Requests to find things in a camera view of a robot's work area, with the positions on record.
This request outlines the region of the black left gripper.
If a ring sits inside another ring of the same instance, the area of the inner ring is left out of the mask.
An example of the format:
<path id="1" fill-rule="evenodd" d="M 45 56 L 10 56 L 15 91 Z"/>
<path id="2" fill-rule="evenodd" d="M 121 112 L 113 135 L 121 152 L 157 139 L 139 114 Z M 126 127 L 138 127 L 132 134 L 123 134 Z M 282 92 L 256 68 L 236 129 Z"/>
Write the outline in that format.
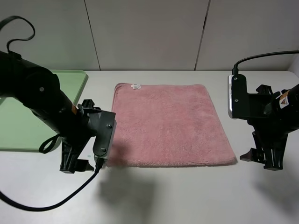
<path id="1" fill-rule="evenodd" d="M 97 133 L 101 109 L 94 106 L 91 99 L 85 99 L 77 107 L 63 112 L 59 134 L 62 138 L 60 171 L 66 174 L 94 171 L 88 160 L 78 159 L 78 148 L 84 148 L 91 137 Z"/>

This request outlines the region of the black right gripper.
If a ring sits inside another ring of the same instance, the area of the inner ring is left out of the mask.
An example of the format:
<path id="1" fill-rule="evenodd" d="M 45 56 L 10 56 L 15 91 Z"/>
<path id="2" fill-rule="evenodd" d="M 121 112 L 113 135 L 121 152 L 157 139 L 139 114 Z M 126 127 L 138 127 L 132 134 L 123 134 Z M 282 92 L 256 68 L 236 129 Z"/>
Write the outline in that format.
<path id="1" fill-rule="evenodd" d="M 288 134 L 299 128 L 299 86 L 272 92 L 270 86 L 261 85 L 256 89 L 262 97 L 258 117 L 250 119 L 248 124 L 255 129 L 255 135 L 265 147 L 251 148 L 240 156 L 241 161 L 264 162 L 264 169 L 283 170 L 283 157 Z"/>

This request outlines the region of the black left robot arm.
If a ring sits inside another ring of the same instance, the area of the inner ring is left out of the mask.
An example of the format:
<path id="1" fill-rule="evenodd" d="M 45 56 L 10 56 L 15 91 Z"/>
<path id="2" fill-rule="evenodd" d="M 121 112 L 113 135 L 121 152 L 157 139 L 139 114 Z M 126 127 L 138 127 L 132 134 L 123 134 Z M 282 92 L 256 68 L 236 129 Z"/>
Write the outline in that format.
<path id="1" fill-rule="evenodd" d="M 0 95 L 17 99 L 56 132 L 41 144 L 40 153 L 50 152 L 57 139 L 62 139 L 60 171 L 73 174 L 94 170 L 87 160 L 79 159 L 87 142 L 96 135 L 90 114 L 101 113 L 91 99 L 75 106 L 60 89 L 56 74 L 14 52 L 0 53 Z"/>

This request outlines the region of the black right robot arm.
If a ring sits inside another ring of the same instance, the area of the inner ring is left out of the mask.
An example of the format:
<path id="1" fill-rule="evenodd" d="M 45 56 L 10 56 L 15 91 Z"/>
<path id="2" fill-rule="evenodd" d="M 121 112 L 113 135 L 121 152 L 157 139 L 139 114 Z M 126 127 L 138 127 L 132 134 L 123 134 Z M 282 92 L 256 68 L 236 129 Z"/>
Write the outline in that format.
<path id="1" fill-rule="evenodd" d="M 257 94 L 249 94 L 251 115 L 247 123 L 256 147 L 240 156 L 241 161 L 263 164 L 267 170 L 282 170 L 288 134 L 299 129 L 299 86 L 272 92 L 261 85 Z"/>

